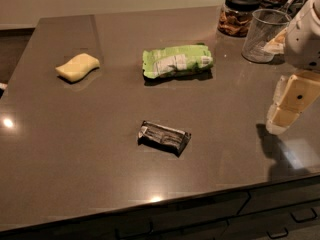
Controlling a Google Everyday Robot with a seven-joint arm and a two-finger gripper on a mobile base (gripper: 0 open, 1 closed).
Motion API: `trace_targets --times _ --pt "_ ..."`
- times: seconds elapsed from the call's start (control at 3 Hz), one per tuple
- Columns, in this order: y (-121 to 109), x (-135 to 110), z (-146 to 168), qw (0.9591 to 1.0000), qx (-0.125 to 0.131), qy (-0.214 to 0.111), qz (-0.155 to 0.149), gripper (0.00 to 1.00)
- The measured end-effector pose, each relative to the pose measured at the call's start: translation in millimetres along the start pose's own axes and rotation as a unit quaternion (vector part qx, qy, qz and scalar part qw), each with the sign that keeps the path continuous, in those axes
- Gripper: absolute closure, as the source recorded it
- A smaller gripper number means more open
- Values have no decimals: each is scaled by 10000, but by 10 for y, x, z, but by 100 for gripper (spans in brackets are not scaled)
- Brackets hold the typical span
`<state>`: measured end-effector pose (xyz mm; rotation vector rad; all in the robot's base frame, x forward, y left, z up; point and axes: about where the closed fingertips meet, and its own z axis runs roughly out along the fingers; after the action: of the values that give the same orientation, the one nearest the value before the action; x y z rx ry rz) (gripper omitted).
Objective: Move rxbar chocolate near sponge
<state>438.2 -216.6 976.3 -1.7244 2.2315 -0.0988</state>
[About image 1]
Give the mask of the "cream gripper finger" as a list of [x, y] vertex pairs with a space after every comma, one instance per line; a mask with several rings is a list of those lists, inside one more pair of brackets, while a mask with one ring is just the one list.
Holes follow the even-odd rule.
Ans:
[[273, 135], [284, 133], [319, 96], [319, 73], [297, 71], [290, 77], [281, 76], [267, 113], [267, 131]]

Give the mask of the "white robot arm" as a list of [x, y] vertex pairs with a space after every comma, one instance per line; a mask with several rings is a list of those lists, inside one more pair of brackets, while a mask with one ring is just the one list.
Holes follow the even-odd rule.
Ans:
[[308, 0], [284, 34], [285, 61], [297, 71], [276, 85], [266, 121], [273, 135], [285, 132], [320, 96], [320, 0]]

